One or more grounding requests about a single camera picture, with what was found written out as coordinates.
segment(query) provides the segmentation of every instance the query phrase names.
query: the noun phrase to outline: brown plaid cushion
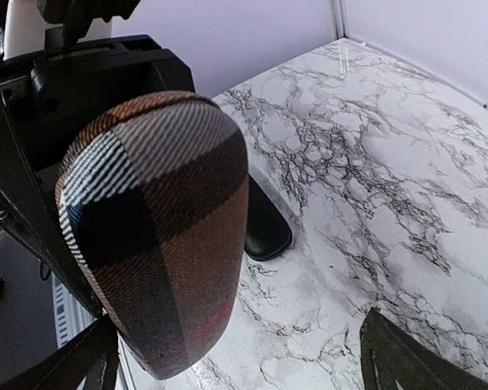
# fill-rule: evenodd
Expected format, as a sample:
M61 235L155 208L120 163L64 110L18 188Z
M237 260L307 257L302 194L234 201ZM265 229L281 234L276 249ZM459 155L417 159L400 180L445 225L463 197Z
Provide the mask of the brown plaid cushion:
M166 379L218 341L233 308L247 214L246 145L212 101L137 97L69 147L63 235L137 360Z

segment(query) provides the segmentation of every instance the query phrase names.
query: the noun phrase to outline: marble countertop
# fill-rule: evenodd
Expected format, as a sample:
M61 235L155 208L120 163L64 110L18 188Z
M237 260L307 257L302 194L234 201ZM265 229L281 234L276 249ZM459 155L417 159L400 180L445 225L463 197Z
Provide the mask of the marble countertop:
M362 389L373 307L488 382L488 112L345 39L216 101L294 247L245 259L229 327L201 362L163 382L129 363L137 389Z

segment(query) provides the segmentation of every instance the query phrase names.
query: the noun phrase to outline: gray marble vein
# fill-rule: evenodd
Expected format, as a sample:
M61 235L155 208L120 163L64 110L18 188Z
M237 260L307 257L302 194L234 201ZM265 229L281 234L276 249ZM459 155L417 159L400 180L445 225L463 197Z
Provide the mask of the gray marble vein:
M246 258L217 346L141 388L361 389L373 307L488 382L488 112L348 40L216 100L295 245Z

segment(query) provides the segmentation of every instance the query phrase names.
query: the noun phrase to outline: marble table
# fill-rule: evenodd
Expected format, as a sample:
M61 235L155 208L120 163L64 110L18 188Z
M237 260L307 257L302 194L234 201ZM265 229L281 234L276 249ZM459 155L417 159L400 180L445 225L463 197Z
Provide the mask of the marble table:
M229 327L183 374L135 388L363 388L359 327L377 307L488 382L488 111L414 67L340 40L216 101L294 230L246 258Z

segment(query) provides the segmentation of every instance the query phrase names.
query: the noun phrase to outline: plaid fabric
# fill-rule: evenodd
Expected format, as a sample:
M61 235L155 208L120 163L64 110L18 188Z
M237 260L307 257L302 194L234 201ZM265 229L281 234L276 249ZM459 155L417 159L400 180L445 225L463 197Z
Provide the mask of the plaid fabric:
M218 341L237 291L246 145L215 103L135 98L69 147L56 184L69 249L136 359L158 379Z

